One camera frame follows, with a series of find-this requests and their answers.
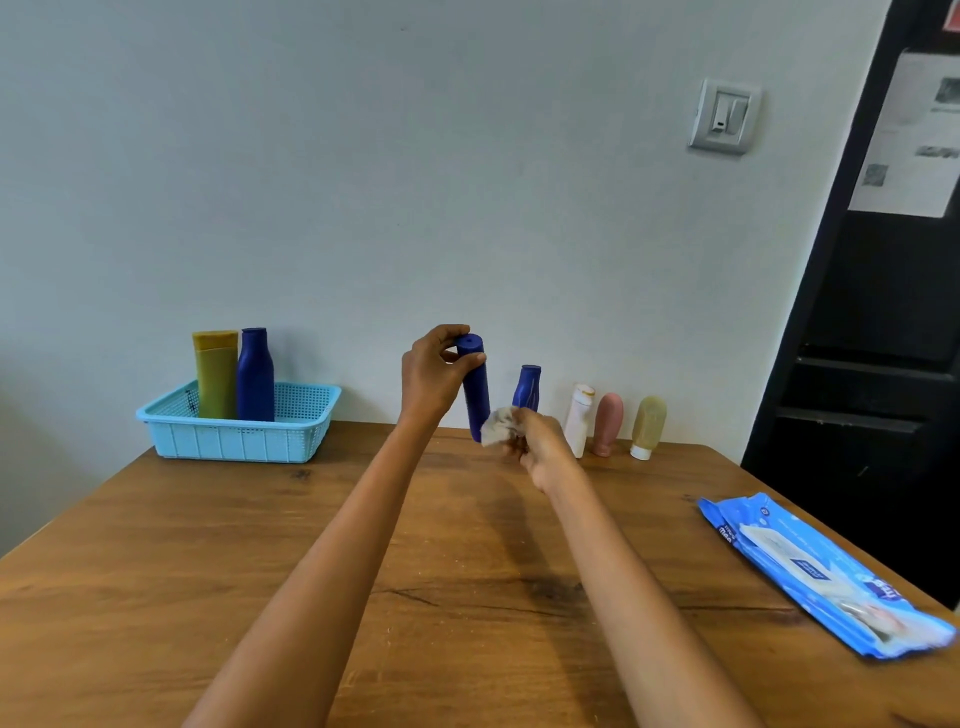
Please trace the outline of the person's right hand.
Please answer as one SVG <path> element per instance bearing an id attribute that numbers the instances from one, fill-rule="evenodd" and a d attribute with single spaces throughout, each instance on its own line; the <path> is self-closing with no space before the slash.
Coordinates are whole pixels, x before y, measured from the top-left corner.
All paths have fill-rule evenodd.
<path id="1" fill-rule="evenodd" d="M 584 471 L 571 452 L 556 418 L 534 412 L 527 420 L 526 436 L 532 457 L 512 459 L 525 469 L 538 491 L 553 497 L 582 480 Z"/>

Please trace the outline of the person's left hand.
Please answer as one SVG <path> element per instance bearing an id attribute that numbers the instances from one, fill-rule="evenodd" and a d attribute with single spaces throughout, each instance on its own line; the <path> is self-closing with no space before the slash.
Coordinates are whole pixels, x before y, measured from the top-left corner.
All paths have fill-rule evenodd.
<path id="1" fill-rule="evenodd" d="M 438 427 L 449 412 L 463 381 L 457 380 L 450 366 L 450 353 L 456 339 L 469 334 L 465 323 L 444 323 L 414 341 L 402 356 L 401 411 L 398 424 L 403 428 Z"/>

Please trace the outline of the white wet wipe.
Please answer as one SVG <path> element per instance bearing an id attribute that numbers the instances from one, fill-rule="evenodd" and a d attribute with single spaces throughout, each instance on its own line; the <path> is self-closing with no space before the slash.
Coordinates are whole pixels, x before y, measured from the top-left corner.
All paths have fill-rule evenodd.
<path id="1" fill-rule="evenodd" d="M 502 445 L 507 439 L 507 417 L 512 406 L 497 408 L 490 412 L 480 429 L 480 443 L 484 448 Z"/>

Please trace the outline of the tall blue cylindrical bottle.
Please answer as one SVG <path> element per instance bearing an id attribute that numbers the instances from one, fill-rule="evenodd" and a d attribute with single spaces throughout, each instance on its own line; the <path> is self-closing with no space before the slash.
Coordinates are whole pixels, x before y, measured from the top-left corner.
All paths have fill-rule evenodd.
<path id="1" fill-rule="evenodd" d="M 484 354 L 482 338 L 469 333 L 458 337 L 455 342 L 457 354 L 460 358 Z M 483 363 L 471 370 L 462 381 L 462 390 L 465 399 L 467 418 L 471 436 L 476 443 L 482 441 L 482 428 L 491 415 L 489 387 L 486 364 Z"/>

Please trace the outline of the person's right forearm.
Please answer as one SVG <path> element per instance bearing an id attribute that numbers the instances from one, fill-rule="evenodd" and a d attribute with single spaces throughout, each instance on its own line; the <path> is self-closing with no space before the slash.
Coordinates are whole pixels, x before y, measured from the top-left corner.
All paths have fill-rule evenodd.
<path id="1" fill-rule="evenodd" d="M 558 516 L 639 728 L 765 728 L 582 467 L 565 465 L 541 490 Z"/>

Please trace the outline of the person's left forearm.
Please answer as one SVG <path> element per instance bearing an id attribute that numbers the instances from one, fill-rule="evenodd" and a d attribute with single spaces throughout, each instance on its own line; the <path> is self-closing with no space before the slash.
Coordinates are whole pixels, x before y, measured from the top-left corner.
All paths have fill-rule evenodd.
<path id="1" fill-rule="evenodd" d="M 439 418 L 405 412 L 183 728 L 326 728 L 414 471 Z"/>

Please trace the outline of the small blue curved bottle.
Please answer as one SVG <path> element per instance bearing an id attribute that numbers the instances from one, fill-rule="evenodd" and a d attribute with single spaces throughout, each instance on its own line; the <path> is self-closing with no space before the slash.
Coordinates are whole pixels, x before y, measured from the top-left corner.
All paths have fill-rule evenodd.
<path id="1" fill-rule="evenodd" d="M 514 389 L 511 406 L 538 411 L 540 401 L 540 381 L 542 367 L 522 365 L 517 385 Z"/>

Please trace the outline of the white bottle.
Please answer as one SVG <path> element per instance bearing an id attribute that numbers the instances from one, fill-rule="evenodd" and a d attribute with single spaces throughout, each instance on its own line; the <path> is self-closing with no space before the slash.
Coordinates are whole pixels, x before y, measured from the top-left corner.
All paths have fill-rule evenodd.
<path id="1" fill-rule="evenodd" d="M 576 459 L 582 458 L 584 454 L 594 398 L 594 387 L 584 383 L 577 383 L 574 386 L 568 413 L 562 426 L 562 434 Z"/>

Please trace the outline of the pink bottle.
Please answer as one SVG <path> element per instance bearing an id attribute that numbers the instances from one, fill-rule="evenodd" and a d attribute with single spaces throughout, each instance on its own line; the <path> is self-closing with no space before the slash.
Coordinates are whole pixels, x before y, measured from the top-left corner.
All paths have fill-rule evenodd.
<path id="1" fill-rule="evenodd" d="M 622 427 L 625 406 L 622 397 L 614 392 L 607 392 L 599 400 L 591 451 L 598 457 L 609 457 L 618 441 L 618 434 Z"/>

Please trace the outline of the beige tube with white cap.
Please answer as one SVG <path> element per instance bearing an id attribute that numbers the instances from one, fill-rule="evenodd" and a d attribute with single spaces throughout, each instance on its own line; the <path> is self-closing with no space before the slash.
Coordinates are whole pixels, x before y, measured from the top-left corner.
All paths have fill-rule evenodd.
<path id="1" fill-rule="evenodd" d="M 649 460 L 662 441 L 667 417 L 666 402 L 658 395 L 645 396 L 639 403 L 631 432 L 630 456 Z"/>

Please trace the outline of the light blue plastic basket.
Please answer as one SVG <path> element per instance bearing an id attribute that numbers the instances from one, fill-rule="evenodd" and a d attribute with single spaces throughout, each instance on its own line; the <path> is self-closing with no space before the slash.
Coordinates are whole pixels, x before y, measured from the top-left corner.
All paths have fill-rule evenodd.
<path id="1" fill-rule="evenodd" d="M 274 421 L 199 417 L 197 380 L 156 398 L 136 412 L 164 458 L 304 464 L 325 439 L 339 386 L 278 381 Z"/>

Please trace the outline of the olive yellow bottle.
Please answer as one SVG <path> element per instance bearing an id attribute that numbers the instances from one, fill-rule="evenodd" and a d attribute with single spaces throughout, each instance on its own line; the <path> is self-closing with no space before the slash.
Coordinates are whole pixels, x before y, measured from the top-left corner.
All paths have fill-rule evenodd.
<path id="1" fill-rule="evenodd" d="M 198 417 L 233 420 L 237 416 L 238 330 L 192 334 L 198 384 Z"/>

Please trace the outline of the black door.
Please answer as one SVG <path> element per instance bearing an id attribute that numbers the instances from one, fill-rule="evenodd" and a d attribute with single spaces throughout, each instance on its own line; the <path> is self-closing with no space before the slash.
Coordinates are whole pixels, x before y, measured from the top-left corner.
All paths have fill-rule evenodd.
<path id="1" fill-rule="evenodd" d="M 892 0 L 743 468 L 960 607 L 960 180 L 941 219 L 850 211 L 898 59 L 960 0 Z"/>

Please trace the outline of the white printed paper notice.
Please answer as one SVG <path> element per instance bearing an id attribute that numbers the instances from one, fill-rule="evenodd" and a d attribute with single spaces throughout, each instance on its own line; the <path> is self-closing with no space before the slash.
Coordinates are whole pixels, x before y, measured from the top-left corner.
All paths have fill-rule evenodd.
<path id="1" fill-rule="evenodd" d="M 960 181 L 960 54 L 897 60 L 848 210 L 941 219 Z"/>

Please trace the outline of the white wall light switch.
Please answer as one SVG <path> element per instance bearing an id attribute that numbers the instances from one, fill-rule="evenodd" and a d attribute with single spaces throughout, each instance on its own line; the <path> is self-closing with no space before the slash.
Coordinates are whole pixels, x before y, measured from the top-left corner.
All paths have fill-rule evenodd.
<path id="1" fill-rule="evenodd" d="M 702 81 L 688 148 L 742 157 L 753 146 L 763 88 L 744 82 Z"/>

